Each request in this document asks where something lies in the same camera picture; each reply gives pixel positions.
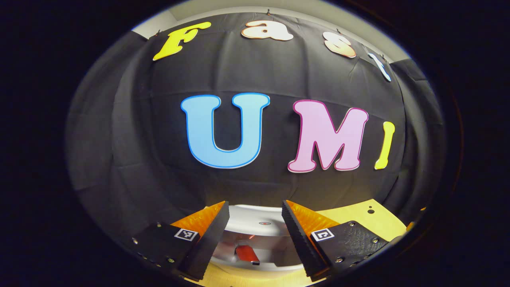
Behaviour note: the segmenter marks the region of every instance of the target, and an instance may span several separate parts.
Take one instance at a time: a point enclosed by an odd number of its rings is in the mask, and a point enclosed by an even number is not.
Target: letter u
[[[217,169],[236,169],[250,164],[259,155],[262,142],[262,109],[270,103],[262,93],[240,93],[232,104],[241,109],[241,144],[226,151],[214,142],[214,110],[221,105],[215,95],[196,95],[184,99],[181,109],[186,113],[188,145],[191,154],[201,163]]]

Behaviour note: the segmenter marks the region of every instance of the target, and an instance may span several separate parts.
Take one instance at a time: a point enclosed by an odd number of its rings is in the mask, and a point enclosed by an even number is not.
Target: pink letter m
[[[335,162],[338,171],[351,171],[360,166],[361,141],[368,121],[368,113],[351,108],[342,124],[335,131],[326,106],[319,101],[301,100],[294,103],[294,111],[301,116],[301,134],[296,159],[289,162],[288,169],[294,173],[307,173],[317,164],[312,159],[317,147],[323,170],[328,169],[340,150],[340,159]]]

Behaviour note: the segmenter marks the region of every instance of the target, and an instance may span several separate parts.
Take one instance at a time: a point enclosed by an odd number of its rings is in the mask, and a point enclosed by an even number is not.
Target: wooden surface
[[[318,213],[341,224],[351,220],[357,221],[386,241],[391,241],[393,238],[403,235],[406,231],[405,225],[396,216],[373,199],[349,206],[321,210]],[[312,284],[304,269],[277,279],[244,278],[243,272],[247,271],[236,268],[236,275],[229,274],[216,265],[209,263],[203,280],[198,283],[186,280],[205,287],[305,287]]]

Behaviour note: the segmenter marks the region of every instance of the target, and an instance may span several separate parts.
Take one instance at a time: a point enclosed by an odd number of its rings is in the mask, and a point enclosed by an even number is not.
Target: red object
[[[259,258],[249,245],[240,245],[236,248],[236,254],[240,260],[251,262],[255,265],[260,264]]]

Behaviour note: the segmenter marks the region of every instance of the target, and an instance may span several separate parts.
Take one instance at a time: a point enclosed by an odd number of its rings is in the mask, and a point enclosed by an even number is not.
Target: yellow letter f
[[[168,34],[168,40],[166,40],[166,43],[161,48],[161,51],[155,54],[152,60],[156,61],[179,52],[183,48],[182,46],[179,46],[181,40],[184,40],[184,43],[187,43],[195,38],[196,34],[198,33],[197,29],[207,29],[210,26],[211,22],[203,22],[173,31],[172,33]]]

